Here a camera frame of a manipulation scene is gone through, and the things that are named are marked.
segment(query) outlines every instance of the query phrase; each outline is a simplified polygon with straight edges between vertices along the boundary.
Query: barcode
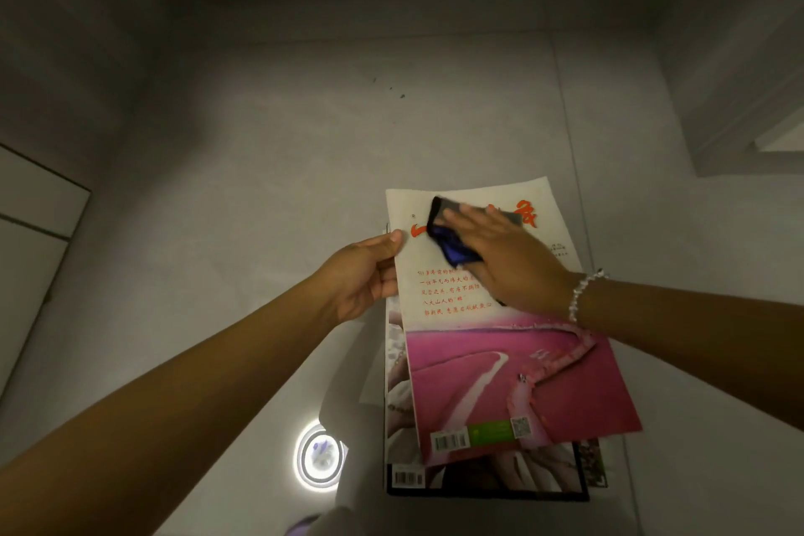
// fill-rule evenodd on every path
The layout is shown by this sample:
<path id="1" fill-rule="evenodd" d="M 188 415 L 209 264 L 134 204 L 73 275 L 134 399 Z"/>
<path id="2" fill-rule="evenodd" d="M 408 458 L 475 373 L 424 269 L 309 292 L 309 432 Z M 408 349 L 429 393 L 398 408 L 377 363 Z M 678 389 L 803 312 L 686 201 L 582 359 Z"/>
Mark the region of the barcode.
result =
<path id="1" fill-rule="evenodd" d="M 392 466 L 392 486 L 398 488 L 424 489 L 425 469 L 409 464 Z"/>
<path id="2" fill-rule="evenodd" d="M 471 447 L 469 431 L 466 428 L 450 432 L 433 432 L 430 434 L 430 442 L 434 451 L 455 451 Z"/>
<path id="3" fill-rule="evenodd" d="M 515 439 L 521 439 L 523 436 L 531 435 L 531 423 L 528 421 L 526 415 L 521 418 L 511 418 L 510 427 L 514 429 Z"/>

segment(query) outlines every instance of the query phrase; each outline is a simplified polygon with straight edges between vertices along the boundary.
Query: left hand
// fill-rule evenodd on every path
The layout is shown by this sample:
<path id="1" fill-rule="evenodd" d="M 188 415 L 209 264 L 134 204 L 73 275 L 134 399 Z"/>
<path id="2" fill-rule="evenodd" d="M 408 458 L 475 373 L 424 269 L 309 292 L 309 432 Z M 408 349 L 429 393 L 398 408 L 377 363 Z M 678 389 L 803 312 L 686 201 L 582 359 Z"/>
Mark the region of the left hand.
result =
<path id="1" fill-rule="evenodd" d="M 397 294 L 394 257 L 402 239 L 402 232 L 396 229 L 350 244 L 329 257 L 309 278 L 334 302 L 339 324 L 357 318 L 377 299 Z"/>

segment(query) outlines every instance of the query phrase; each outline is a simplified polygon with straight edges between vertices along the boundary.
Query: magazine page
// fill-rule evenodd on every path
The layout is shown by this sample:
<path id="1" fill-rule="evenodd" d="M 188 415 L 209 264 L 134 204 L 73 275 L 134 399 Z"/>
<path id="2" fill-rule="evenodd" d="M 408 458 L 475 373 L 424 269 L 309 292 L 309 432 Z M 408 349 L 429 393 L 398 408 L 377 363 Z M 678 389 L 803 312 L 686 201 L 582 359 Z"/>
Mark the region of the magazine page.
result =
<path id="1" fill-rule="evenodd" d="M 425 225 L 432 199 L 516 211 L 523 227 L 579 271 L 546 178 L 463 191 L 389 189 L 407 363 L 426 466 L 497 451 L 640 430 L 606 338 L 562 320 L 501 306 L 467 271 L 447 264 Z"/>
<path id="2" fill-rule="evenodd" d="M 391 494 L 587 501 L 587 488 L 605 480 L 602 468 L 585 471 L 593 463 L 582 456 L 580 445 L 572 443 L 501 451 L 425 467 L 413 418 L 405 330 L 397 297 L 386 300 L 385 393 L 385 485 Z"/>

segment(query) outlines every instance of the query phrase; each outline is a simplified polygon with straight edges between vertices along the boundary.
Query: gray tile floor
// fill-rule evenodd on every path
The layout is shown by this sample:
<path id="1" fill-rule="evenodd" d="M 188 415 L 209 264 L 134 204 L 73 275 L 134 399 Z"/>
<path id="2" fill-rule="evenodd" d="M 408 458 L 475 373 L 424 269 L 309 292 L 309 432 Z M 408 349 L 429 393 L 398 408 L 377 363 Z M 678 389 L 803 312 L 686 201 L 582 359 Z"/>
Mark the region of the gray tile floor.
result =
<path id="1" fill-rule="evenodd" d="M 639 33 L 182 53 L 157 75 L 92 199 L 0 406 L 0 460 L 376 234 L 385 188 L 541 175 L 587 267 L 804 296 L 801 178 L 696 179 Z M 354 391 L 344 359 L 373 356 L 378 322 L 369 314 L 334 331 L 162 531 L 281 533 L 337 501 L 376 533 L 636 533 L 628 491 L 584 506 L 389 500 L 381 416 L 360 407 L 340 426 L 354 443 L 337 496 L 296 487 L 296 435 L 322 402 L 343 401 L 331 398 L 333 379 Z M 799 433 L 633 350 L 618 356 L 647 428 L 628 447 L 648 533 L 743 533 L 771 513 L 777 533 L 801 524 Z M 695 519 L 701 505 L 716 526 Z"/>

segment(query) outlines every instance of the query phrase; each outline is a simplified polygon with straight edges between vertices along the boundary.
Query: green label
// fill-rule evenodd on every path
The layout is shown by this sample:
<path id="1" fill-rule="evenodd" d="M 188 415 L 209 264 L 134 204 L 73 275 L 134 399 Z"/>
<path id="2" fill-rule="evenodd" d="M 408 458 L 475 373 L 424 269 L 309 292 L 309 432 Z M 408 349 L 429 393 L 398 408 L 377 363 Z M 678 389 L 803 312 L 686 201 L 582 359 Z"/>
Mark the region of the green label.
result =
<path id="1" fill-rule="evenodd" d="M 498 422 L 485 422 L 467 426 L 469 442 L 472 447 L 491 445 L 492 443 L 507 443 L 516 440 L 514 429 L 510 426 L 510 419 L 501 419 Z"/>

